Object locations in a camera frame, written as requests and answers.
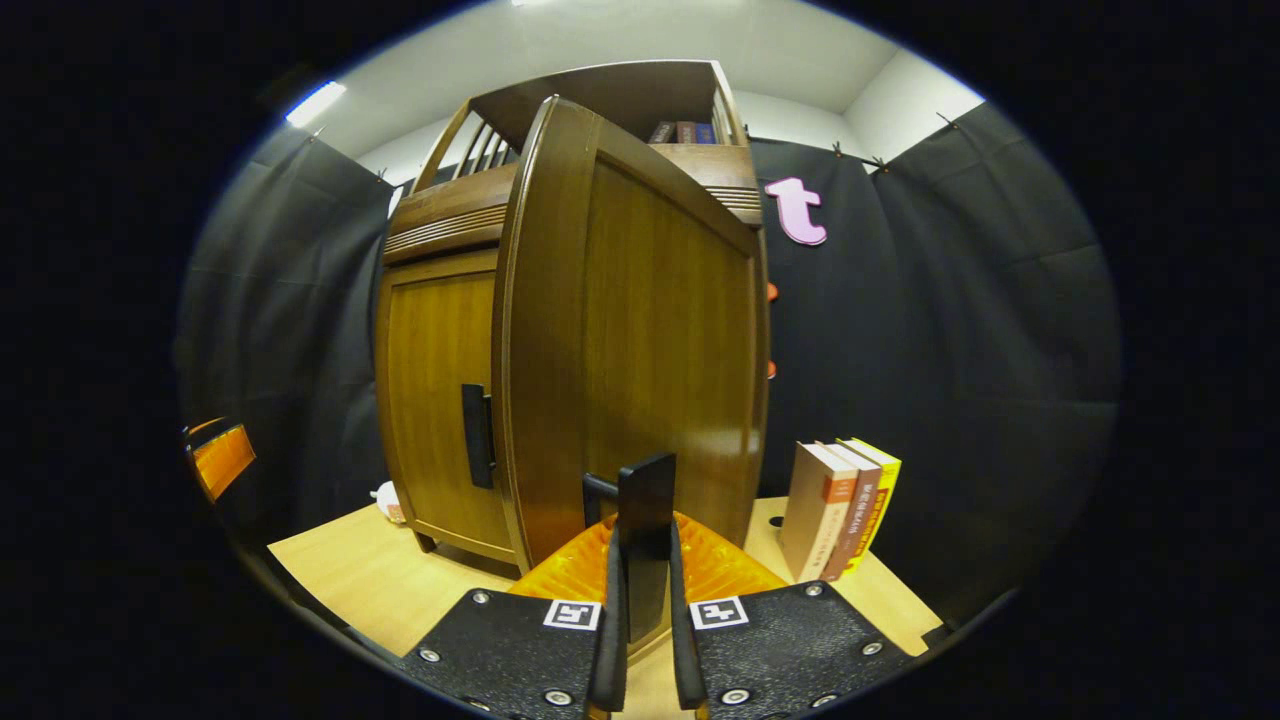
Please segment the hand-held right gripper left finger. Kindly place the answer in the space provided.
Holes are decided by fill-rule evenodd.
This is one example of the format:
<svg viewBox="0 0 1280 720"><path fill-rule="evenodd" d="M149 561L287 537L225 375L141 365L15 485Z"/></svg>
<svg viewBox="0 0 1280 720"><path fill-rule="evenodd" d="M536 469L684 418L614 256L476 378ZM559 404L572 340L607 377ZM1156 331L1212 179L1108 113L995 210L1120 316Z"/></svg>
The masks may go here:
<svg viewBox="0 0 1280 720"><path fill-rule="evenodd" d="M508 591L463 592L401 671L486 716L621 710L628 619L614 520L589 527Z"/></svg>

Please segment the wooden cabinet drawer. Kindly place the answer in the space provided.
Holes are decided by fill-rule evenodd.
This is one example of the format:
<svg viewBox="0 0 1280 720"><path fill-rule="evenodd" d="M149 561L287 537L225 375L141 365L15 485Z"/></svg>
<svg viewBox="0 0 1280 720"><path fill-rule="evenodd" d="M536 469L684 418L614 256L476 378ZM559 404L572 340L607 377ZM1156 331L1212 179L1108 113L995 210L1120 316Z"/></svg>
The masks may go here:
<svg viewBox="0 0 1280 720"><path fill-rule="evenodd" d="M652 150L692 177L741 222L760 225L762 193L750 150L710 143L660 143ZM460 177L403 197L390 218L390 233L451 222L470 211L504 209L521 161Z"/></svg>

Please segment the white and orange book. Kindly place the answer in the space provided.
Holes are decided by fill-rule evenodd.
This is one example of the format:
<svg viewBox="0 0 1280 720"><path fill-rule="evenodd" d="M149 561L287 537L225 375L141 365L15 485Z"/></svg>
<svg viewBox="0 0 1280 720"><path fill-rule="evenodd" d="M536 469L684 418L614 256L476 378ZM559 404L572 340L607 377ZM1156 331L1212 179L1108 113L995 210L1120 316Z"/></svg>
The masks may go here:
<svg viewBox="0 0 1280 720"><path fill-rule="evenodd" d="M796 583L820 578L858 483L858 466L822 443L796 443L780 548Z"/></svg>

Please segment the small ceiling light panel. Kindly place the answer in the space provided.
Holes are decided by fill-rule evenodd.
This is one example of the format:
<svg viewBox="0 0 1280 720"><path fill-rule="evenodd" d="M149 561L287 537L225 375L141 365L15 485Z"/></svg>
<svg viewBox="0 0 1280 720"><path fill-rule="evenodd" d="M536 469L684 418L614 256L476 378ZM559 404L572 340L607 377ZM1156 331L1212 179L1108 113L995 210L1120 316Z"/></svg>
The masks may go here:
<svg viewBox="0 0 1280 720"><path fill-rule="evenodd" d="M346 91L347 87L335 81L317 86L310 95L301 99L289 109L284 115L285 122L294 128L305 128L342 99Z"/></svg>

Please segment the black backdrop cloth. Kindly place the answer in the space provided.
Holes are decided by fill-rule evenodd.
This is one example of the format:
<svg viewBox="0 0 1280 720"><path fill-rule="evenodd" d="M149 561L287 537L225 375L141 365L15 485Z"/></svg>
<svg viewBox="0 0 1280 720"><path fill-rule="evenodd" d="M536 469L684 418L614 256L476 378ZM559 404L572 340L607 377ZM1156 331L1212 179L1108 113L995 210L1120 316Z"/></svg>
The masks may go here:
<svg viewBox="0 0 1280 720"><path fill-rule="evenodd" d="M758 184L800 179L827 229L788 238L765 200L777 364L763 495L799 439L904 462L872 551L952 628L1020 585L1105 462L1121 374L1114 283L1061 176L982 104L868 173L751 142ZM196 241L172 356L180 423L246 423L265 452L225 519L256 543L356 510L388 477L372 370L392 187L298 131L266 140Z"/></svg>

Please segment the yellow book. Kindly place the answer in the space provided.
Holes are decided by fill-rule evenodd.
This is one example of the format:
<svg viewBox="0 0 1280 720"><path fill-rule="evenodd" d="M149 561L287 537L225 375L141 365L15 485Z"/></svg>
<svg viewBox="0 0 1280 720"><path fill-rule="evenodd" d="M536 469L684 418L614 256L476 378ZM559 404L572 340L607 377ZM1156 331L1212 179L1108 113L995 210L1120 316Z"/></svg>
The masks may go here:
<svg viewBox="0 0 1280 720"><path fill-rule="evenodd" d="M902 461L886 451L877 448L873 445L867 443L859 438L838 439L838 442L849 447L855 454L861 455L876 462L882 473L878 480L876 496L870 505L870 512L867 519L865 527L863 529L861 537L858 546L852 551L852 556L847 561L845 575L852 574L859 569L865 556L869 553L872 543L879 532L881 524L890 506L891 498L893 497L893 491L896 488L899 475L901 471Z"/></svg>

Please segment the wooden shoe cabinet door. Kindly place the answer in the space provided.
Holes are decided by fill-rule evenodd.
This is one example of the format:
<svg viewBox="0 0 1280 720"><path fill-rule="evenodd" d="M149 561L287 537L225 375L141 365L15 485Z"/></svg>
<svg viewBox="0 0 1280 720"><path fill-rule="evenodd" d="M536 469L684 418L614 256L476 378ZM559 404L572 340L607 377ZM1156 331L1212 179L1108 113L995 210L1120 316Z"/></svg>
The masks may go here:
<svg viewBox="0 0 1280 720"><path fill-rule="evenodd" d="M498 247L492 419L516 561L581 533L582 478L677 460L675 507L742 544L760 482L760 236L655 147L538 108Z"/></svg>
<svg viewBox="0 0 1280 720"><path fill-rule="evenodd" d="M421 548L516 564L490 410L495 282L493 249L389 268L376 393L387 466Z"/></svg>

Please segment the wooden double-door shoe cabinet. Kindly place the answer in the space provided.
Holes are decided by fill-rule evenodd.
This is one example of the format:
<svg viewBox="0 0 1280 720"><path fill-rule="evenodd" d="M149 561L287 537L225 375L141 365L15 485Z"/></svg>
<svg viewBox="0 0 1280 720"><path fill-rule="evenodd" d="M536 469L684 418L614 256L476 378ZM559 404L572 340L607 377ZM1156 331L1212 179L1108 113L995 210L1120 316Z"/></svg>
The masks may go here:
<svg viewBox="0 0 1280 720"><path fill-rule="evenodd" d="M520 160L538 108L553 95L590 109L648 145L659 145L648 140L660 120L692 120L716 127L716 145L748 147L751 155L719 63L675 59L620 61L562 70L466 100L431 147L419 178L404 197ZM498 256L507 204L504 209L470 211L451 222L433 222L397 234L390 233L389 222L381 278L389 268L426 258L484 249L495 250ZM419 536L411 532L425 553L442 546L471 553L449 544L424 551ZM518 569L517 561L500 564Z"/></svg>

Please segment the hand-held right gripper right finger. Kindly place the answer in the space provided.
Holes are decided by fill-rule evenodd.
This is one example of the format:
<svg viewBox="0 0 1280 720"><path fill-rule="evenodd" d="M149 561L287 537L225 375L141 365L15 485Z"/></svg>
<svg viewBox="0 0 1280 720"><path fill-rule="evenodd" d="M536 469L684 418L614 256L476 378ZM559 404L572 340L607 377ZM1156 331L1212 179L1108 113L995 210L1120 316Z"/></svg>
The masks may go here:
<svg viewBox="0 0 1280 720"><path fill-rule="evenodd" d="M669 550L675 684L685 710L814 714L913 665L831 584L781 582L681 512Z"/></svg>

